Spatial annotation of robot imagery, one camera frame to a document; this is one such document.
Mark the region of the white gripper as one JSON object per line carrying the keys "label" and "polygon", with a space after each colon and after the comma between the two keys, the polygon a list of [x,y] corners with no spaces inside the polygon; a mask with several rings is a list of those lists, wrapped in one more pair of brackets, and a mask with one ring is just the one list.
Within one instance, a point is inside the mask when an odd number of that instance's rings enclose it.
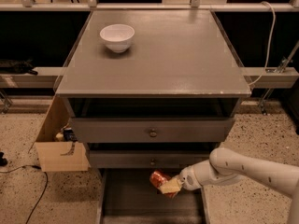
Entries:
{"label": "white gripper", "polygon": [[179,175],[174,175],[174,178],[163,183],[159,190],[162,194],[177,193],[182,188],[193,191],[200,189],[202,186],[195,176],[195,172],[192,166],[184,168]]}

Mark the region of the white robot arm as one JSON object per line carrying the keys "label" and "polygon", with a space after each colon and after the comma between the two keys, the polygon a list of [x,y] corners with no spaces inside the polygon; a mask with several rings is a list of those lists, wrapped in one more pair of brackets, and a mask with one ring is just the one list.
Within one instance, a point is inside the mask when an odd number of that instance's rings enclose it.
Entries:
{"label": "white robot arm", "polygon": [[299,167],[251,158],[225,147],[214,149],[206,161],[184,168],[159,190],[168,194],[206,185],[228,185],[241,175],[291,198],[287,224],[299,224]]}

